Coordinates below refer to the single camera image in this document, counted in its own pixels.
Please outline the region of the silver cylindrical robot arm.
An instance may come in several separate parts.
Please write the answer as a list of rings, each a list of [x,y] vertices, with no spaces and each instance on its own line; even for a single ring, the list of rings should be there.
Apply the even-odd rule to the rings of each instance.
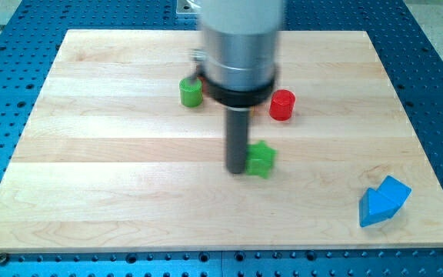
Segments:
[[[225,107],[225,167],[245,171],[250,110],[271,94],[284,0],[202,0],[198,55],[208,94]]]

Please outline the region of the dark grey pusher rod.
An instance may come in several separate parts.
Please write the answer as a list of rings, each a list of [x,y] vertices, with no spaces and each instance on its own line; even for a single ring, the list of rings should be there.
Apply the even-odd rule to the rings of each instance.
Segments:
[[[249,119],[248,108],[226,108],[225,166],[232,174],[245,172]]]

